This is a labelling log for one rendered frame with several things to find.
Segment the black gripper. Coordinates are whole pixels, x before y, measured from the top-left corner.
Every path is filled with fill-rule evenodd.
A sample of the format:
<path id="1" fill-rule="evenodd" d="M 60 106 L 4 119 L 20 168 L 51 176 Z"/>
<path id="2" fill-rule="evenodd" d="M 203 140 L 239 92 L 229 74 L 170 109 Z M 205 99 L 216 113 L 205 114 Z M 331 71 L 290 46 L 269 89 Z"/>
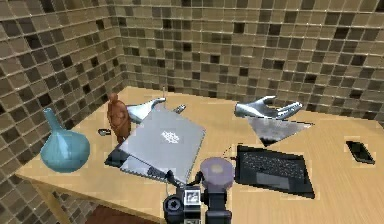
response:
<path id="1" fill-rule="evenodd" d="M 163 212 L 166 221 L 183 221 L 184 205 L 176 195 L 170 195 L 163 201 Z"/>

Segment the pale violet round object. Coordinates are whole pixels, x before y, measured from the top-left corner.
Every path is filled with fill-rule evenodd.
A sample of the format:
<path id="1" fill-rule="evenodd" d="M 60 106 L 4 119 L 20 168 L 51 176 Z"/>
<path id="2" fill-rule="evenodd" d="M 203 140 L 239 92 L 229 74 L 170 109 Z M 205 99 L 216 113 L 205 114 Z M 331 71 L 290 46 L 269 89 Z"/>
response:
<path id="1" fill-rule="evenodd" d="M 216 188 L 228 190 L 232 187 L 235 170 L 231 162 L 220 157 L 205 159 L 200 165 L 203 174 L 203 186 L 206 189 Z"/>

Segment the grey laptop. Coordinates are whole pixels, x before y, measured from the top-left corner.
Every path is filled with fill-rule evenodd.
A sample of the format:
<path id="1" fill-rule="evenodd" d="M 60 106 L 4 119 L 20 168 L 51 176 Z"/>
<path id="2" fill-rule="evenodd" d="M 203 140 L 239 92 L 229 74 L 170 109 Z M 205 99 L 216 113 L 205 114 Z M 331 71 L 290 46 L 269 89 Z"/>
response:
<path id="1" fill-rule="evenodd" d="M 154 109 L 109 155 L 105 164 L 122 172 L 166 182 L 171 171 L 179 185 L 189 176 L 205 129 L 167 109 Z"/>

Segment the silver hand sculpture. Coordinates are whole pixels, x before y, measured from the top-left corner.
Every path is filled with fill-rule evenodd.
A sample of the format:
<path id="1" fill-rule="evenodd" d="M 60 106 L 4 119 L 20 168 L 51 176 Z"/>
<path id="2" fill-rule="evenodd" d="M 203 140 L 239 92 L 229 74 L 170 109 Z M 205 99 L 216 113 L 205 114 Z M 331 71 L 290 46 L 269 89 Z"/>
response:
<path id="1" fill-rule="evenodd" d="M 136 105 L 127 105 L 129 117 L 131 121 L 135 124 L 141 123 L 145 117 L 154 109 L 157 104 L 165 102 L 164 97 L 155 98 L 149 100 L 148 102 Z"/>
<path id="2" fill-rule="evenodd" d="M 264 96 L 249 103 L 238 102 L 234 107 L 236 117 L 246 118 L 264 146 L 284 140 L 312 126 L 312 123 L 289 121 L 303 107 L 293 102 L 284 107 L 272 108 L 266 104 L 274 96 Z"/>

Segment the black laptop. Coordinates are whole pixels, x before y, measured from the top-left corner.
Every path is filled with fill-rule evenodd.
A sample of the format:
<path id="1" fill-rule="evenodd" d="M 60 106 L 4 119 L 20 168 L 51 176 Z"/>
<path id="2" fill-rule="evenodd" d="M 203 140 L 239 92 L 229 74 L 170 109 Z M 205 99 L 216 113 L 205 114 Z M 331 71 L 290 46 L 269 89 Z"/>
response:
<path id="1" fill-rule="evenodd" d="M 302 155 L 238 145 L 235 161 L 238 184 L 315 198 Z"/>

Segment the brown figure statue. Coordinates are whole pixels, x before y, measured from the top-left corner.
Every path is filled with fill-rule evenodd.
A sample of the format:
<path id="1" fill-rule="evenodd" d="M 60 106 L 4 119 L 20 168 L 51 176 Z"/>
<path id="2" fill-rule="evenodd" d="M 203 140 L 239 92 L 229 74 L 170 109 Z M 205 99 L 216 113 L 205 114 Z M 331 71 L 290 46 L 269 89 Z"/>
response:
<path id="1" fill-rule="evenodd" d="M 107 118 L 111 129 L 116 135 L 117 142 L 123 143 L 131 132 L 131 119 L 126 105 L 118 99 L 116 93 L 110 93 Z"/>

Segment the blue round vase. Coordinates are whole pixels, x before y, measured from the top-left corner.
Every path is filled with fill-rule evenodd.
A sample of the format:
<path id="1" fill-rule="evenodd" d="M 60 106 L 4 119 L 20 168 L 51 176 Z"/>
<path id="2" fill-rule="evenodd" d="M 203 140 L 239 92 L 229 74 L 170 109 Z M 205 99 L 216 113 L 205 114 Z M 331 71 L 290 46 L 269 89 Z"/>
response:
<path id="1" fill-rule="evenodd" d="M 85 135 L 61 126 L 51 108 L 43 110 L 50 127 L 50 135 L 40 150 L 43 163 L 59 173 L 80 169 L 90 155 L 90 143 Z"/>

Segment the light wooden table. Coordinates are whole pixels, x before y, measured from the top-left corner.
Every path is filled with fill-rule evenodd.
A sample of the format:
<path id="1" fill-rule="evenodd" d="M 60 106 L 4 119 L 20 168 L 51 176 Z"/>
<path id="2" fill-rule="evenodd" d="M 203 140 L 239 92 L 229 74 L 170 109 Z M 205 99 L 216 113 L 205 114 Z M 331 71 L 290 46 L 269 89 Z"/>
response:
<path id="1" fill-rule="evenodd" d="M 87 163 L 63 174 L 34 158 L 17 171 L 31 182 L 60 224 L 71 224 L 54 191 L 91 199 L 99 204 L 165 224 L 162 202 L 171 186 L 120 172 L 105 165 L 116 140 L 97 131 L 108 125 L 101 106 L 76 126 L 91 145 Z M 384 128 L 373 120 L 301 111 L 295 120 L 311 128 L 273 144 L 275 151 L 302 155 L 315 198 L 234 185 L 227 206 L 232 224 L 384 224 Z M 346 142 L 361 142 L 375 160 L 357 162 Z"/>

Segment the black mobile phone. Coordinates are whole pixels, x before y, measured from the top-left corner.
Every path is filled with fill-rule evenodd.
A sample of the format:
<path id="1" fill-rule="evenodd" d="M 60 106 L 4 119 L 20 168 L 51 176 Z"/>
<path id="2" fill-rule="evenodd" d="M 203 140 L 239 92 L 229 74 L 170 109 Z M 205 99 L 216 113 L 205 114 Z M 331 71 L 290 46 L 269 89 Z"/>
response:
<path id="1" fill-rule="evenodd" d="M 371 156 L 368 149 L 361 142 L 347 141 L 346 145 L 353 158 L 360 163 L 374 164 L 375 160 Z"/>

